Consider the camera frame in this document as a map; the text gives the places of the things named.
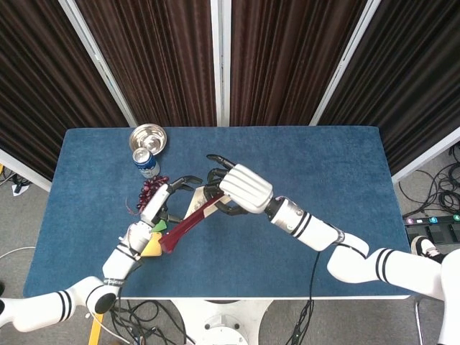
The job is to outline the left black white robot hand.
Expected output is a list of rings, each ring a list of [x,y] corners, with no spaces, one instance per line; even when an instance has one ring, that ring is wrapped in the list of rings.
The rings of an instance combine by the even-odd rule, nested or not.
[[[188,183],[200,185],[202,182],[203,180],[201,178],[194,175],[186,175],[178,178],[172,183],[162,185],[140,213],[140,220],[151,227],[155,227],[160,220],[179,224],[183,218],[168,213],[168,198],[175,193],[176,190],[188,190],[193,192],[194,189],[191,188]]]

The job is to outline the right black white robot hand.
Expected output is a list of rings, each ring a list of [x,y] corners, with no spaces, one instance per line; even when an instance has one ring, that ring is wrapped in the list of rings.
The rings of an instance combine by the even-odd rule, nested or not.
[[[213,168],[208,172],[204,196],[207,200],[227,196],[236,204],[228,206],[218,201],[214,205],[219,211],[229,216],[265,211],[273,198],[271,183],[244,165],[233,163],[221,155],[208,154],[206,157],[220,164],[223,169]]]

